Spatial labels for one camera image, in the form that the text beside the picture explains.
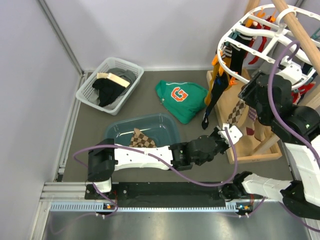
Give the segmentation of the beige brown argyle sock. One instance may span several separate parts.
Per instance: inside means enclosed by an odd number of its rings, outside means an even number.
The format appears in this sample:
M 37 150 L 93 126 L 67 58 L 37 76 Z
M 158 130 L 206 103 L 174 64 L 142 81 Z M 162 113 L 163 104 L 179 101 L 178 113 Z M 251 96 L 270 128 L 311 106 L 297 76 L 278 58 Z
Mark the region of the beige brown argyle sock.
M 129 147 L 132 148 L 156 148 L 155 141 L 142 133 L 138 128 L 134 128 L 130 139 Z
M 243 115 L 244 111 L 246 109 L 246 103 L 240 99 L 235 107 L 232 109 L 231 113 L 228 115 L 228 119 L 227 119 L 227 122 L 233 126 L 233 125 L 236 125 L 241 116 Z

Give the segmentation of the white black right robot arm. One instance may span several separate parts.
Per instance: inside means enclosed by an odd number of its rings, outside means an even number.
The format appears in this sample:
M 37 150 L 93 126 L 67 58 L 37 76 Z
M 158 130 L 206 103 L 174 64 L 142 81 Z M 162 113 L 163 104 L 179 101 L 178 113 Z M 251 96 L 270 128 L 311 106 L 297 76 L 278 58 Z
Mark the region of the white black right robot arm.
M 259 71 L 238 97 L 254 108 L 258 121 L 269 126 L 289 150 L 299 180 L 277 180 L 244 171 L 220 190 L 226 200 L 260 195 L 282 204 L 295 217 L 320 218 L 320 115 L 293 104 L 292 84 L 280 75 Z

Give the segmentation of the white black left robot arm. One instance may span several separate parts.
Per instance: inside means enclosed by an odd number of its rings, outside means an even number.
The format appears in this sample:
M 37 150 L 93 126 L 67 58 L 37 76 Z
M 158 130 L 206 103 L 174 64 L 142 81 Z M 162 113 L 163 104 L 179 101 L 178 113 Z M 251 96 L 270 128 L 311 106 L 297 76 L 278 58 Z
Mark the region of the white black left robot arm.
M 223 154 L 241 137 L 235 126 L 224 124 L 213 133 L 202 135 L 189 142 L 175 143 L 163 147 L 134 148 L 114 145 L 106 139 L 88 152 L 88 180 L 97 184 L 96 192 L 102 198 L 109 198 L 114 191 L 111 177 L 115 171 L 131 168 L 153 168 L 172 170 L 181 176 L 182 171 L 193 165 L 210 162 L 217 154 Z

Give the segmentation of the beige maroon purple striped sock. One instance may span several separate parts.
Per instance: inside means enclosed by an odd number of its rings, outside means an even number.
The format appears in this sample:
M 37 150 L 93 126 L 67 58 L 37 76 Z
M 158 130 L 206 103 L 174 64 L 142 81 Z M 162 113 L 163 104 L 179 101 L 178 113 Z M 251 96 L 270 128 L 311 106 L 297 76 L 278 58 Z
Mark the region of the beige maroon purple striped sock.
M 245 133 L 248 136 L 254 136 L 260 142 L 264 139 L 265 127 L 259 122 L 257 112 L 252 107 L 248 108 L 244 126 Z

